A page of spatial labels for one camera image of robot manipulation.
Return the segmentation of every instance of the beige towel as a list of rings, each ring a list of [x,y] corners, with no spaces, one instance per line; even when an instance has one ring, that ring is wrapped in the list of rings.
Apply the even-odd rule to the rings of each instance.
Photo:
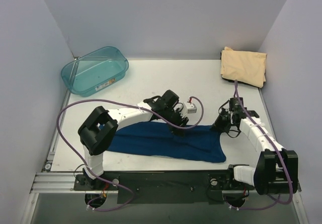
[[[265,53],[234,51],[228,47],[221,52],[220,73],[225,79],[262,88],[266,81],[265,67]]]

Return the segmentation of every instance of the blue cloth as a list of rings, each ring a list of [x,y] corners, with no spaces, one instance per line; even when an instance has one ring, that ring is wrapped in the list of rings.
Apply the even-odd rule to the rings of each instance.
[[[118,130],[108,151],[225,162],[226,156],[220,146],[220,132],[209,129],[210,126],[196,126],[186,130],[185,136],[180,137],[171,134],[165,123],[141,122]]]

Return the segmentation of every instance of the gray floor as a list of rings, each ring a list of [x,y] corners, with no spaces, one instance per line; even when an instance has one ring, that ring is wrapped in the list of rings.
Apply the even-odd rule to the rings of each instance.
[[[116,195],[109,195],[104,208],[114,206]],[[251,193],[247,206],[272,203],[266,196]],[[265,211],[235,211],[228,205],[137,204],[112,212],[86,211],[84,194],[40,194],[32,224],[38,223],[299,223],[294,205],[278,204]]]

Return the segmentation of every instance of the stack of cloth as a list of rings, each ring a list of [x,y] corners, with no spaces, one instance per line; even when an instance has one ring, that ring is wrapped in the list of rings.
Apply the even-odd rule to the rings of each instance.
[[[198,125],[181,137],[173,135],[165,123],[140,122],[118,130],[108,151],[222,163],[226,156],[220,134],[210,126]]]
[[[266,81],[265,68],[265,53],[234,51],[228,47],[221,52],[220,74],[224,79],[262,88]]]

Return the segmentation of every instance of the white table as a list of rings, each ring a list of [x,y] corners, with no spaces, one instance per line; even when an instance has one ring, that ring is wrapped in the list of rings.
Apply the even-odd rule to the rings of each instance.
[[[109,99],[117,102],[136,104],[143,99],[162,95],[171,89],[181,101],[189,96],[198,97],[204,104],[205,115],[200,124],[211,125],[218,116],[218,107],[234,93],[233,83],[221,78],[220,60],[130,60],[129,70],[121,81],[90,96],[89,98]],[[271,133],[259,90],[239,84],[238,92],[250,110],[256,110],[262,122]],[[71,95],[69,103],[84,98]],[[77,130],[92,110],[97,106],[105,109],[118,108],[112,104],[84,103],[67,110],[62,132],[70,143],[83,153]],[[200,107],[196,114],[189,115],[189,124],[199,119]],[[229,164],[256,165],[259,153],[243,135],[230,138],[225,133],[220,137],[221,147],[227,160],[214,164],[166,157],[147,157],[106,151],[104,170],[109,171],[162,171],[162,170],[217,170],[226,169]],[[82,164],[79,157],[59,139],[51,171],[74,171]]]

